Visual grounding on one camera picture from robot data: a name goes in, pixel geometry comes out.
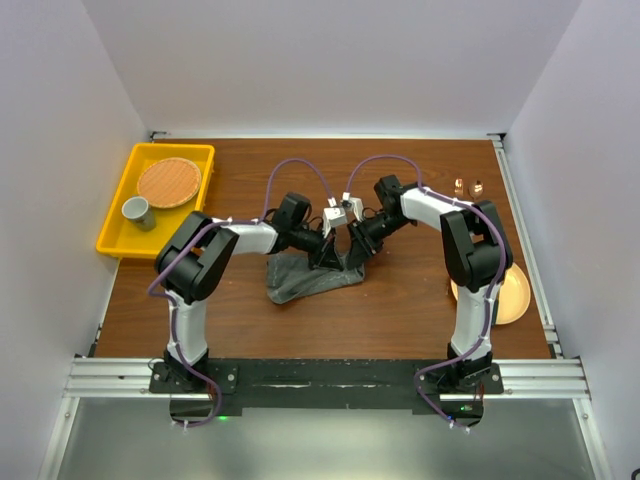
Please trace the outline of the yellow plastic tray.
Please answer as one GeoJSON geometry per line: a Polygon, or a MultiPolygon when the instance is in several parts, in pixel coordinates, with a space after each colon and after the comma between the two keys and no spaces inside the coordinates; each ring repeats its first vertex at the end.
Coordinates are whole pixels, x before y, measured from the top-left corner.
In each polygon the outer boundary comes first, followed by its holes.
{"type": "Polygon", "coordinates": [[[96,250],[115,258],[153,259],[182,221],[201,211],[215,149],[204,144],[139,143],[125,165],[96,242],[96,250]],[[141,230],[123,214],[134,197],[148,203],[155,227],[141,230]]]}

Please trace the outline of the golden round plate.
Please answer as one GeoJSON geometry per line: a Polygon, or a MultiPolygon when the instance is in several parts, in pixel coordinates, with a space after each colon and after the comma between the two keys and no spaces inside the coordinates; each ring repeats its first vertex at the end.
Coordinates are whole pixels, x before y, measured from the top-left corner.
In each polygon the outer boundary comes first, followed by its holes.
{"type": "MultiPolygon", "coordinates": [[[[481,287],[476,293],[462,295],[462,307],[457,308],[456,318],[473,320],[481,329],[486,320],[486,293],[489,285],[481,287]]],[[[491,290],[495,301],[492,324],[505,325],[521,318],[527,311],[531,300],[531,289],[524,271],[513,264],[505,272],[500,286],[491,290]]]]}

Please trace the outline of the grey cloth napkin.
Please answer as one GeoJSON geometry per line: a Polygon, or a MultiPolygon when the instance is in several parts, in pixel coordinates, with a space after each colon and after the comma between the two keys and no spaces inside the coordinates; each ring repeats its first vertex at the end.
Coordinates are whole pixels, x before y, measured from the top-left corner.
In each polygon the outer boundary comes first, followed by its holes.
{"type": "Polygon", "coordinates": [[[364,266],[347,270],[310,269],[302,254],[279,253],[269,257],[266,270],[266,291],[276,305],[331,290],[360,284],[364,281],[364,266]]]}

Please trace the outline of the orange woven coaster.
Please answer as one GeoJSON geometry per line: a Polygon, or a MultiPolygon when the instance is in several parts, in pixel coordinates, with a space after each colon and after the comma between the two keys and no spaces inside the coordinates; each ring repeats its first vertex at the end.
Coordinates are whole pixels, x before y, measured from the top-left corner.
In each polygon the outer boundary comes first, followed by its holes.
{"type": "Polygon", "coordinates": [[[150,206],[176,208],[190,201],[200,190],[202,174],[197,165],[185,158],[170,157],[148,167],[137,181],[137,193],[150,206]]]}

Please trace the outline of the rose gold spoon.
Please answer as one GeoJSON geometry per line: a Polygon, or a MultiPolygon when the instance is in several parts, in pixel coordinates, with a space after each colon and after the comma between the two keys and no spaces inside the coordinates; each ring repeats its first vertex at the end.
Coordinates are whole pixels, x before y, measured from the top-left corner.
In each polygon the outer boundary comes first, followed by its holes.
{"type": "Polygon", "coordinates": [[[468,187],[468,192],[473,200],[479,199],[484,193],[484,185],[481,180],[472,182],[468,187]]]}

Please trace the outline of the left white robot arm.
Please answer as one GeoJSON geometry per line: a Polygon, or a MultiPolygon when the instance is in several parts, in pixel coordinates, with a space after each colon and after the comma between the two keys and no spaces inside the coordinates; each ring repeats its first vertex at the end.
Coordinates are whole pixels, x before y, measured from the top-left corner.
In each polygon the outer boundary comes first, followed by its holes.
{"type": "Polygon", "coordinates": [[[289,193],[278,208],[250,220],[217,219],[192,212],[156,257],[151,296],[169,306],[169,340],[163,364],[155,371],[160,382],[185,392],[215,391],[208,369],[207,299],[219,285],[235,255],[274,255],[288,248],[307,254],[311,269],[340,270],[335,228],[346,214],[333,198],[323,210],[321,226],[309,226],[310,201],[289,193]]]}

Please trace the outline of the grey ceramic cup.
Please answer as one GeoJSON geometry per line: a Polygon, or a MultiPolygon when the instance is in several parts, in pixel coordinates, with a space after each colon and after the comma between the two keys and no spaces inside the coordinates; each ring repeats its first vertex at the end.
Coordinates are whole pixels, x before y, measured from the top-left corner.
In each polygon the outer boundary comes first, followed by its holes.
{"type": "Polygon", "coordinates": [[[156,227],[156,221],[148,200],[142,196],[134,196],[124,202],[121,207],[123,217],[141,231],[148,232],[156,227]]]}

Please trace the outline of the rose gold fork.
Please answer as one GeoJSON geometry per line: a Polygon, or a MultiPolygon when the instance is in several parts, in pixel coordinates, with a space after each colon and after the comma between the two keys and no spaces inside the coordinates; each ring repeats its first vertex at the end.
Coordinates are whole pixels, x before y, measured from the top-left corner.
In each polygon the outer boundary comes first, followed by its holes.
{"type": "Polygon", "coordinates": [[[456,198],[463,198],[465,195],[465,184],[462,178],[456,178],[454,181],[454,195],[456,198]]]}

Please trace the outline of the aluminium frame rail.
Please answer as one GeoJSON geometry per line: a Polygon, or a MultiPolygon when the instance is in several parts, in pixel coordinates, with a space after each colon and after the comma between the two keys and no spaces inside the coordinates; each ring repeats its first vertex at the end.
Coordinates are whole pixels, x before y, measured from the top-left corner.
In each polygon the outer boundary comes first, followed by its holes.
{"type": "MultiPolygon", "coordinates": [[[[336,194],[372,204],[378,178],[421,180],[444,194],[480,179],[501,216],[535,306],[491,333],[504,391],[484,398],[482,419],[443,412],[248,409],[200,420],[170,413],[149,390],[162,361],[167,303],[147,297],[149,259],[124,260],[92,357],[76,358],[40,475],[44,479],[606,479],[590,390],[578,359],[546,350],[554,324],[501,139],[217,139],[204,209],[254,217],[281,159],[314,162],[336,194]]],[[[265,258],[231,261],[209,300],[209,360],[446,358],[455,320],[440,233],[419,227],[387,242],[363,285],[275,306],[265,258]]]]}

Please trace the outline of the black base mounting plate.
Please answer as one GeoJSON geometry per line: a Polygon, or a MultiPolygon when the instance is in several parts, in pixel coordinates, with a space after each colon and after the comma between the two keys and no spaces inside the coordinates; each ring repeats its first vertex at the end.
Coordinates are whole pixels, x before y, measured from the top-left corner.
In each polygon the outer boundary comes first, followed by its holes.
{"type": "Polygon", "coordinates": [[[408,410],[443,412],[477,424],[484,398],[504,391],[498,364],[442,367],[436,360],[211,359],[209,386],[173,360],[155,362],[149,390],[171,396],[170,413],[200,420],[214,411],[240,416],[248,409],[408,410]]]}

